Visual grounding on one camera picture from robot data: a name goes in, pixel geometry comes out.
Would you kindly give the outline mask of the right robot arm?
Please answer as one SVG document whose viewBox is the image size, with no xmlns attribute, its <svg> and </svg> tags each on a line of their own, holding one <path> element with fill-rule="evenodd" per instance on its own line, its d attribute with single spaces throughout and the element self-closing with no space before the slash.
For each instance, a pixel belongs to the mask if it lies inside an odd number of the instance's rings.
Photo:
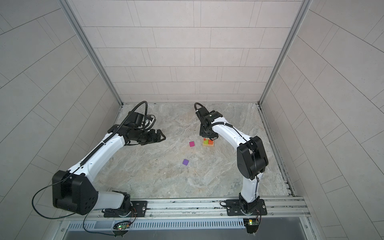
<svg viewBox="0 0 384 240">
<path fill-rule="evenodd" d="M 239 205 L 244 215 L 265 216 L 264 200 L 259 187 L 263 173 L 269 164 L 263 141 L 258 136 L 250 137 L 231 125 L 217 111 L 209 112 L 200 103 L 195 103 L 196 115 L 201 122 L 200 136 L 211 141 L 224 138 L 237 151 L 237 167 L 243 176 Z"/>
</svg>

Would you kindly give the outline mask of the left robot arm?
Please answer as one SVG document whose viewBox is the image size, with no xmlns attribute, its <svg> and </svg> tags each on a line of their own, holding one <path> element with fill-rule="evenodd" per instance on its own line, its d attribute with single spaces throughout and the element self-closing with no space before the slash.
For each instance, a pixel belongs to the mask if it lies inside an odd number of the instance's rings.
<svg viewBox="0 0 384 240">
<path fill-rule="evenodd" d="M 129 113 L 120 125 L 108 130 L 86 157 L 67 171 L 57 171 L 52 178 L 53 206 L 79 215 L 92 210 L 102 210 L 106 218 L 131 215 L 134 207 L 128 193 L 99 192 L 93 181 L 110 158 L 131 142 L 143 146 L 165 140 L 161 130 L 153 129 L 155 122 L 154 115 Z"/>
</svg>

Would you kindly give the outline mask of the left circuit board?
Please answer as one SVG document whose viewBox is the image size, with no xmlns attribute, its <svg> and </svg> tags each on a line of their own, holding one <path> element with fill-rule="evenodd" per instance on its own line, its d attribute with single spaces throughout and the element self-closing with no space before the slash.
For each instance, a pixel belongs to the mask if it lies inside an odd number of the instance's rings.
<svg viewBox="0 0 384 240">
<path fill-rule="evenodd" d="M 131 221 L 118 222 L 113 226 L 113 230 L 126 231 L 127 229 L 130 228 L 131 223 L 132 223 Z"/>
</svg>

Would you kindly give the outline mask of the circuit board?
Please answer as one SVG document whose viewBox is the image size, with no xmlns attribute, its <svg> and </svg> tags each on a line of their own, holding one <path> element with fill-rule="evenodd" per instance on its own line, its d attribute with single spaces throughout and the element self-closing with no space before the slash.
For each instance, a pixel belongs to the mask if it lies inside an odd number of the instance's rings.
<svg viewBox="0 0 384 240">
<path fill-rule="evenodd" d="M 118 222 L 113 226 L 113 230 L 126 231 L 127 229 L 130 228 L 131 223 L 132 223 L 131 221 Z"/>
<path fill-rule="evenodd" d="M 259 226 L 260 221 L 259 219 L 243 219 L 244 220 L 244 226 L 245 227 L 253 227 L 253 226 Z"/>
</svg>

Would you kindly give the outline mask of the right circuit board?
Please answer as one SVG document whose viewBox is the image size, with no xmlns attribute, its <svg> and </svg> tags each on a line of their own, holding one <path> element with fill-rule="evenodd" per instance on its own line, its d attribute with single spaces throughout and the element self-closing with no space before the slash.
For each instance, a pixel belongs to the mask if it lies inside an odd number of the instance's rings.
<svg viewBox="0 0 384 240">
<path fill-rule="evenodd" d="M 259 226 L 260 221 L 259 219 L 243 219 L 244 220 L 244 226 L 245 227 L 253 227 L 253 226 Z"/>
</svg>

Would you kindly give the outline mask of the aluminium mounting rail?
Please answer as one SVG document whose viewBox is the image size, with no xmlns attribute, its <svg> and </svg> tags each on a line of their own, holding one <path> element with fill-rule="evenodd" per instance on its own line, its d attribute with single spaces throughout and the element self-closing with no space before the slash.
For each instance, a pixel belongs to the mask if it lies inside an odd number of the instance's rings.
<svg viewBox="0 0 384 240">
<path fill-rule="evenodd" d="M 134 204 L 138 216 L 105 218 L 100 210 L 87 216 L 73 215 L 62 221 L 112 221 L 112 220 L 170 220 L 170 219 L 248 219 L 261 217 L 310 217 L 310 210 L 302 197 L 261 197 L 261 206 L 252 214 L 244 214 L 237 198 L 192 198 L 192 199 L 145 199 L 145 206 Z"/>
</svg>

